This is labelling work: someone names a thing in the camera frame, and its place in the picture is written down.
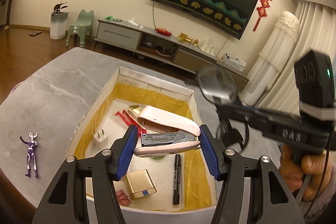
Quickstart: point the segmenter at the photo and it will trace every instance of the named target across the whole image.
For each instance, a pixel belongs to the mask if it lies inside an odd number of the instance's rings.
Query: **black marker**
[[[173,204],[180,204],[180,176],[181,176],[181,155],[175,155],[174,195]]]

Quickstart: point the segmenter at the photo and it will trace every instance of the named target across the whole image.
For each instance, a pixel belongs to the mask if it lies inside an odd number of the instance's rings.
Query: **drawer handle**
[[[123,38],[123,39],[128,39],[128,40],[131,40],[132,38],[126,36],[126,35],[123,35],[123,34],[119,34],[119,33],[116,33],[116,32],[111,32],[111,31],[107,31],[105,30],[104,32],[107,32],[109,34],[112,34],[114,36],[117,36],[117,37],[120,37],[120,38]]]

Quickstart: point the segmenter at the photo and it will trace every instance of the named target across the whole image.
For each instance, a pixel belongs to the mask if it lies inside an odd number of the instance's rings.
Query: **potted plant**
[[[67,6],[62,7],[63,4],[66,4],[66,2],[55,5],[54,11],[51,13],[50,38],[53,40],[65,37],[65,28],[69,13],[61,12],[61,9],[67,8]]]

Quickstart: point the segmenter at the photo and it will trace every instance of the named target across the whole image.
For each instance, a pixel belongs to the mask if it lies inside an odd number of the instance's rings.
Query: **hand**
[[[317,189],[322,180],[322,173],[326,159],[325,151],[323,155],[304,156],[301,161],[301,166],[298,166],[292,160],[293,151],[288,145],[286,144],[282,145],[281,150],[282,150],[280,158],[281,166],[279,172],[284,178],[286,184],[288,185],[292,193],[295,190],[301,188],[303,174],[313,175],[302,197],[303,200],[306,202],[312,201],[316,195]],[[325,190],[325,188],[330,182],[331,169],[332,169],[332,157],[329,157],[327,171],[325,173],[320,193],[322,193]]]

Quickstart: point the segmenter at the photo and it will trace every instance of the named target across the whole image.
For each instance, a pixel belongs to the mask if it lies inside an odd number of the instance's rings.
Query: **red chinese decoration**
[[[266,13],[266,8],[269,8],[269,1],[272,1],[272,0],[260,0],[261,2],[261,7],[258,7],[257,8],[257,11],[259,13],[259,18],[258,18],[258,21],[253,29],[253,31],[255,32],[255,30],[257,29],[258,25],[259,25],[259,22],[260,22],[260,19],[262,17],[267,17],[267,13]]]

